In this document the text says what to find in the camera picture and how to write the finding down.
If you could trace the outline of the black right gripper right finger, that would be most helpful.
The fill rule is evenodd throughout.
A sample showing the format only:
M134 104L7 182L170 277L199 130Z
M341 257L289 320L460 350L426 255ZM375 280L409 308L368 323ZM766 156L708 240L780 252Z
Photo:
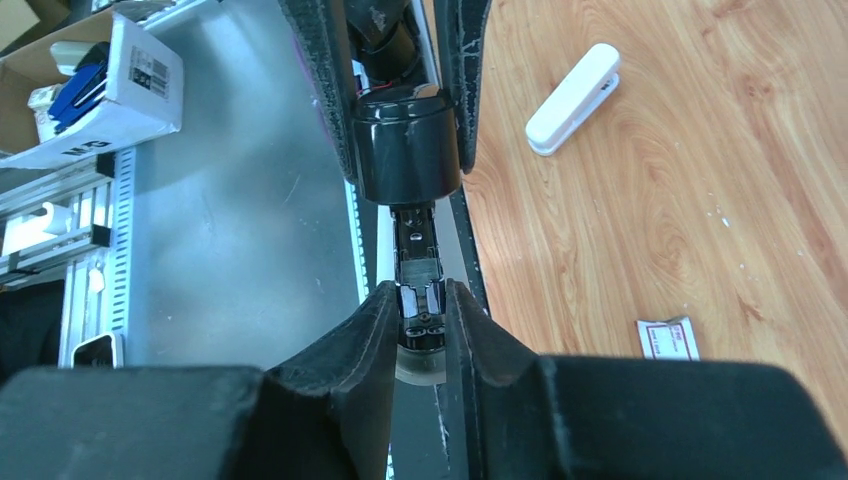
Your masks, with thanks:
M843 479L811 397L764 364L537 354L446 285L455 479Z

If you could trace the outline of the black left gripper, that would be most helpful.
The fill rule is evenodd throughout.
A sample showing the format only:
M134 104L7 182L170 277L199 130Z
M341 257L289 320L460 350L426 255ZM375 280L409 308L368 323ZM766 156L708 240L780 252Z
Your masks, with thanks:
M279 5L344 179L387 206L429 204L455 192L460 167L469 174L475 165L491 1L433 3L442 85L421 1ZM349 38L363 76L357 98Z

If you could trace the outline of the grey stapler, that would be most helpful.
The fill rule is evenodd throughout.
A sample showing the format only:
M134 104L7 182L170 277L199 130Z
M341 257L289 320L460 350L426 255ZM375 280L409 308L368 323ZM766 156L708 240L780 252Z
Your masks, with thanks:
M433 202L390 209L400 311L396 378L415 386L446 381L445 276L434 213Z

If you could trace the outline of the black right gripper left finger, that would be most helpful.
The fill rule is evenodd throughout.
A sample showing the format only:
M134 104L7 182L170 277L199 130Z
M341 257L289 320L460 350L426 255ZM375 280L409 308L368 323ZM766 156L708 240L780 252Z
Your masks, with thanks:
M1 392L5 479L381 479L399 307L381 283L270 370L32 368Z

